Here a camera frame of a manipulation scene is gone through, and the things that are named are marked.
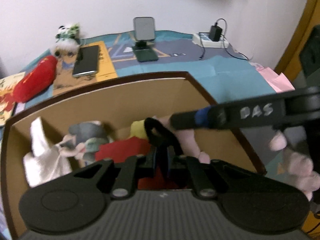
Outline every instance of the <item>panda plush toy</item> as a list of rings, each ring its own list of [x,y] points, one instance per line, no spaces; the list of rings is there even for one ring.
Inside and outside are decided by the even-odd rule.
[[[51,54],[56,58],[76,55],[80,47],[79,32],[79,24],[60,26],[56,34],[56,43],[50,49]]]

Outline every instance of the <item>black charger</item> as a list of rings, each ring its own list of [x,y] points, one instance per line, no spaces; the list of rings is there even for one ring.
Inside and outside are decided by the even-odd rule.
[[[220,41],[220,37],[222,34],[222,28],[218,26],[218,22],[214,25],[211,25],[210,32],[209,32],[209,39],[212,41]]]

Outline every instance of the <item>power strip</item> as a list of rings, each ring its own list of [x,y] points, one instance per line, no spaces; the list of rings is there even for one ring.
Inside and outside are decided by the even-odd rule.
[[[229,47],[229,42],[227,40],[223,41],[223,37],[220,38],[220,41],[212,41],[209,39],[209,33],[200,33],[200,36],[202,39],[203,46],[205,48],[227,49]],[[192,42],[202,47],[198,33],[193,34]]]

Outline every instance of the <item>ribbed gray surface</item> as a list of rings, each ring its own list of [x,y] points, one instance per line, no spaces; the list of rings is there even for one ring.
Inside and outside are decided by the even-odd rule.
[[[230,223],[214,202],[194,198],[190,191],[138,191],[114,201],[94,225],[74,234],[45,236],[27,232],[23,240],[303,240],[296,230],[260,236]]]

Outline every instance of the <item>open box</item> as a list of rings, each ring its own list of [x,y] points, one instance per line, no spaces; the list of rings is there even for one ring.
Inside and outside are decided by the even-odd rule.
[[[216,104],[188,72],[148,73],[88,85],[50,98],[12,117],[6,123],[1,150],[1,192],[4,213],[13,239],[26,227],[18,205],[28,189],[23,156],[31,151],[30,125],[43,120],[51,143],[58,143],[72,124],[102,121],[114,139],[126,139],[133,121],[169,116]],[[211,159],[221,159],[241,168],[265,173],[265,167],[239,130],[199,129],[200,149]]]

